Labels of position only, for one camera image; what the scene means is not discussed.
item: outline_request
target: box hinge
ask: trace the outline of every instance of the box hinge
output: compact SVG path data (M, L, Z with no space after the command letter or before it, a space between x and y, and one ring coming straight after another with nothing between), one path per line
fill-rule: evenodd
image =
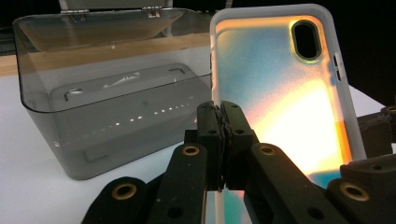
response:
M90 13L90 11L88 9L64 9L61 11L61 14L69 15L70 21L73 23L84 22L86 13Z
M149 18L161 17L161 9L163 9L163 7L142 7L142 10L146 10L148 12Z

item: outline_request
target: dark background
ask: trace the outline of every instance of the dark background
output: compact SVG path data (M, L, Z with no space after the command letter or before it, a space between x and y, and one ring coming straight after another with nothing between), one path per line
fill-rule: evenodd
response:
M302 3L316 3L332 13L349 84L383 105L395 105L396 7L390 3L365 0L233 0L233 7ZM223 6L225 0L174 0L174 7L193 10L214 12ZM9 44L12 39L7 33L12 33L9 26L13 20L25 15L59 13L60 10L58 0L2 0L0 51L1 45Z

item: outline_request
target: container lid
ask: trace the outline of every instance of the container lid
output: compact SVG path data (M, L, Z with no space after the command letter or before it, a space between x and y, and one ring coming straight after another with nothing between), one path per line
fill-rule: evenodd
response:
M146 10L129 10L32 16L16 23L31 48L54 51L208 31L207 24L196 19L186 21L193 19L192 15L184 9L162 9L154 16ZM172 32L167 34L165 29L171 24Z
M141 8L148 6L170 7L168 0L59 0L62 9Z

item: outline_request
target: mounting hole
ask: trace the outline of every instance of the mounting hole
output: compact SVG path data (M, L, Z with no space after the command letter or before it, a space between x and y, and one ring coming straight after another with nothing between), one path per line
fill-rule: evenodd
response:
M324 218L323 213L317 208L309 207L306 211L308 212L308 215L314 219L322 220Z
M184 147L182 152L186 156L195 156L199 153L199 148L198 147Z
M260 147L260 151L267 156L275 155L274 149L270 147Z
M238 130L235 130L235 133L237 133L237 134L242 134L242 133L244 133L245 131L243 131L243 130L240 130L240 129L238 129Z
M171 207L168 210L168 216L170 218L179 218L183 216L183 209L181 209L181 207Z
M340 185L341 191L350 199L359 201L359 202L366 202L370 199L369 194L362 188L351 184L351 183L342 183Z
M136 185L130 183L118 184L111 195L115 200L127 200L136 194Z
M382 170L382 166L381 166L381 165L378 165L378 164L372 165L372 169L373 169L373 170Z

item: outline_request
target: holographic surface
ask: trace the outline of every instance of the holographic surface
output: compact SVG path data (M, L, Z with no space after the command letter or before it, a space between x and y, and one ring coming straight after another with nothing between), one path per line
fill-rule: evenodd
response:
M297 21L318 29L321 53L295 51ZM240 105L261 142L282 148L306 174L350 161L336 70L321 22L312 16L233 19L216 26L213 99Z

